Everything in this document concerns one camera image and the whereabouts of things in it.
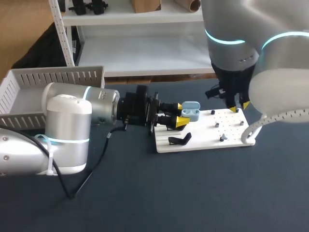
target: white shelf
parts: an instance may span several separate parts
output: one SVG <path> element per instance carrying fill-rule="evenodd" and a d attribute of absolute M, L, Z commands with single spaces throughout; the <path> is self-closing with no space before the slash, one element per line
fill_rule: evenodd
<path fill-rule="evenodd" d="M 139 13 L 133 11 L 129 0 L 110 0 L 110 5 L 104 14 L 94 15 L 87 10 L 86 15 L 76 15 L 74 11 L 67 11 L 63 16 L 64 26 L 88 25 L 121 25 L 121 24 L 150 24 L 150 23 L 176 23 L 201 22 L 202 11 L 190 13 L 173 0 L 162 0 L 161 10 Z"/>
<path fill-rule="evenodd" d="M 206 35 L 86 39 L 80 66 L 104 65 L 105 77 L 213 73 Z"/>

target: cardboard tube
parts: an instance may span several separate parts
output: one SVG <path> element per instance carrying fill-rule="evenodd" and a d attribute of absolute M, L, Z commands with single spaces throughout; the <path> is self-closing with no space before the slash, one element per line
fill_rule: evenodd
<path fill-rule="evenodd" d="M 175 2 L 190 12 L 198 11 L 201 6 L 200 0 L 175 0 Z"/>

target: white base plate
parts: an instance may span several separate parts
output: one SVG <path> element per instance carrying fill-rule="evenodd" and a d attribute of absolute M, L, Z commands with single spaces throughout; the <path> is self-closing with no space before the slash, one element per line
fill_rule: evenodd
<path fill-rule="evenodd" d="M 226 148 L 237 146 L 252 146 L 255 139 L 248 139 L 248 144 L 241 142 L 241 134 L 248 127 L 248 123 L 242 110 L 233 113 L 229 109 L 215 110 L 215 114 L 211 114 L 211 110 L 200 112 L 197 122 L 190 122 L 183 131 L 169 130 L 166 126 L 158 124 L 154 128 L 156 150 L 159 153 L 193 151 L 214 148 Z M 169 137 L 183 139 L 187 133 L 191 133 L 192 138 L 187 145 L 169 145 Z M 220 137 L 225 134 L 227 140 L 220 142 Z"/>

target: black cable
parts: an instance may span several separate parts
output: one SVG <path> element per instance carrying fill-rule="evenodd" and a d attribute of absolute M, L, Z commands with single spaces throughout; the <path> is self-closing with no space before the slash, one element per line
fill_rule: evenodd
<path fill-rule="evenodd" d="M 101 161 L 102 161 L 102 159 L 103 159 L 103 157 L 104 157 L 104 155 L 105 155 L 105 152 L 106 152 L 106 149 L 107 149 L 107 145 L 108 145 L 108 141 L 109 141 L 109 139 L 110 139 L 111 134 L 112 134 L 113 132 L 115 132 L 115 131 L 126 131 L 126 128 L 127 128 L 127 123 L 125 123 L 122 127 L 117 127 L 117 128 L 112 129 L 112 130 L 108 133 L 108 135 L 107 135 L 107 137 L 106 137 L 106 142 L 105 142 L 105 145 L 104 145 L 104 149 L 103 149 L 103 152 L 102 152 L 102 154 L 101 154 L 99 160 L 97 161 L 96 165 L 95 165 L 94 168 L 91 170 L 91 172 L 89 173 L 89 175 L 84 179 L 83 182 L 81 182 L 81 184 L 79 185 L 78 189 L 77 189 L 73 194 L 70 194 L 70 193 L 69 193 L 68 188 L 67 188 L 67 186 L 66 186 L 65 183 L 64 183 L 62 174 L 61 174 L 61 172 L 60 172 L 60 170 L 59 170 L 59 168 L 58 168 L 58 165 L 56 164 L 55 160 L 53 159 L 53 166 L 54 166 L 54 168 L 55 168 L 55 170 L 56 170 L 57 176 L 58 176 L 58 178 L 59 178 L 59 181 L 60 181 L 60 183 L 61 183 L 61 186 L 62 186 L 62 188 L 63 188 L 63 190 L 64 190 L 64 192 L 65 192 L 67 198 L 69 198 L 70 200 L 72 200 L 72 199 L 75 197 L 75 195 L 76 195 L 76 194 L 82 189 L 82 187 L 85 185 L 85 183 L 86 183 L 87 180 L 90 178 L 90 176 L 92 175 L 92 173 L 94 172 L 94 170 L 99 166 L 99 164 L 101 163 Z M 11 127 L 7 127 L 7 126 L 4 126 L 4 125 L 0 125 L 0 129 L 5 129 L 5 130 L 8 130 L 8 131 L 13 131 L 13 132 L 15 132 L 15 133 L 21 134 L 21 135 L 23 135 L 24 137 L 30 139 L 30 140 L 31 140 L 32 142 L 34 142 L 35 145 L 37 145 L 37 147 L 49 158 L 49 152 L 48 152 L 48 150 L 47 150 L 38 140 L 36 140 L 34 137 L 32 137 L 32 136 L 30 136 L 30 135 L 28 135 L 28 134 L 26 134 L 26 133 L 24 133 L 24 132 L 22 132 L 22 131 L 20 131 L 20 130 L 17 130 L 17 129 L 15 129 L 15 128 L 11 128 Z"/>
<path fill-rule="evenodd" d="M 105 140 L 105 145 L 104 145 L 104 148 L 103 148 L 103 152 L 100 156 L 100 158 L 98 159 L 96 165 L 93 167 L 93 169 L 90 171 L 90 173 L 88 174 L 88 176 L 84 179 L 84 181 L 80 184 L 80 186 L 78 187 L 78 189 L 76 190 L 75 194 L 76 195 L 81 189 L 82 187 L 84 186 L 84 184 L 87 182 L 87 180 L 91 177 L 92 173 L 95 171 L 95 169 L 100 165 L 104 155 L 105 155 L 105 152 L 106 152 L 106 149 L 107 149 L 107 146 L 108 146 L 108 141 L 110 139 L 110 136 L 113 132 L 115 131 L 126 131 L 126 127 L 127 127 L 127 123 L 125 123 L 122 127 L 117 127 L 117 128 L 114 128 L 112 129 L 108 134 L 107 134 L 107 137 L 106 137 L 106 140 Z"/>
<path fill-rule="evenodd" d="M 216 84 L 213 87 L 211 87 L 210 91 L 217 87 L 219 87 L 219 84 Z"/>

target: cardboard box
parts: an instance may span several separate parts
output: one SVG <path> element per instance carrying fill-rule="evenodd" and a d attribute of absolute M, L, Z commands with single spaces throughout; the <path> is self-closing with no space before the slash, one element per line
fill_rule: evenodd
<path fill-rule="evenodd" d="M 162 0 L 131 0 L 135 13 L 145 13 L 161 10 Z"/>

